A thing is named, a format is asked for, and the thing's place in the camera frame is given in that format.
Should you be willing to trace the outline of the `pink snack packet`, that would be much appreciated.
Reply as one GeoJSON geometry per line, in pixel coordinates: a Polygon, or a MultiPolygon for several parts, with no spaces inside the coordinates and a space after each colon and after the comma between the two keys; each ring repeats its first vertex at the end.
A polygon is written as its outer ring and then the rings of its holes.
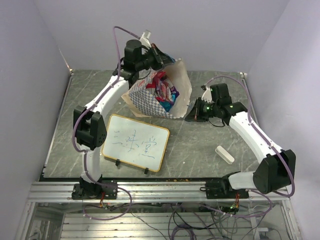
{"type": "Polygon", "coordinates": [[[175,86],[167,73],[165,71],[158,71],[153,74],[151,83],[148,83],[145,88],[151,91],[164,110],[169,112],[176,102],[173,102],[171,99],[171,87],[175,86]]]}

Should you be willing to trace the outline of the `blue checkered paper bag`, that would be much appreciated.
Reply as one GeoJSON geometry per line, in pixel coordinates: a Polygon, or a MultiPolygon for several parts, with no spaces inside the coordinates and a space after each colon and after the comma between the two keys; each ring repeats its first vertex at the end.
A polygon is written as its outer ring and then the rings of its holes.
{"type": "Polygon", "coordinates": [[[135,116],[168,119],[185,116],[192,85],[181,58],[158,71],[144,70],[142,76],[121,96],[135,116]]]}

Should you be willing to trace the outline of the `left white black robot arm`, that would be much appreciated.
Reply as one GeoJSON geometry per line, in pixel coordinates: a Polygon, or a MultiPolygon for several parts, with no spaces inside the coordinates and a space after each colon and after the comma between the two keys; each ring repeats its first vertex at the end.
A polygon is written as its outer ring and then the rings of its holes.
{"type": "Polygon", "coordinates": [[[159,71],[174,63],[175,60],[154,43],[129,40],[107,85],[87,105],[74,109],[72,145],[81,153],[83,166],[79,187],[89,198],[98,198],[103,189],[100,149],[107,137],[106,115],[139,79],[140,71],[159,71]]]}

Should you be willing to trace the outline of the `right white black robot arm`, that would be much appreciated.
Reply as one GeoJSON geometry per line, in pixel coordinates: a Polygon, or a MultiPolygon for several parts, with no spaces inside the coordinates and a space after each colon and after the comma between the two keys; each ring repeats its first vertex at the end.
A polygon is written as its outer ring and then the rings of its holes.
{"type": "Polygon", "coordinates": [[[227,84],[203,85],[201,88],[204,93],[197,98],[185,121],[204,123],[219,118],[241,136],[259,163],[255,171],[238,171],[218,178],[214,190],[226,198],[244,190],[277,194],[279,189],[291,186],[294,191],[295,153],[291,149],[284,150],[257,126],[249,110],[241,102],[232,100],[227,84]]]}

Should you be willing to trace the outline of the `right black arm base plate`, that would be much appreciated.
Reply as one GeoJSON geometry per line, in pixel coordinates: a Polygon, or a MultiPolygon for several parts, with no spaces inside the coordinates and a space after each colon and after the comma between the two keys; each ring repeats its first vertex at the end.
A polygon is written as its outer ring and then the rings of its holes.
{"type": "Polygon", "coordinates": [[[207,199],[248,199],[249,193],[245,189],[233,189],[226,178],[213,178],[205,182],[199,190],[206,194],[207,199]]]}

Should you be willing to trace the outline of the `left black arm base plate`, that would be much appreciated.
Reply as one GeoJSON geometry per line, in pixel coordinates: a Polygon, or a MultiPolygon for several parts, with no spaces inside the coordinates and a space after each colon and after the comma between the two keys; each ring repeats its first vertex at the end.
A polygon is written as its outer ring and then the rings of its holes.
{"type": "Polygon", "coordinates": [[[102,185],[86,181],[76,183],[71,193],[72,200],[97,200],[104,197],[115,200],[118,194],[118,185],[115,182],[103,180],[102,185]]]}

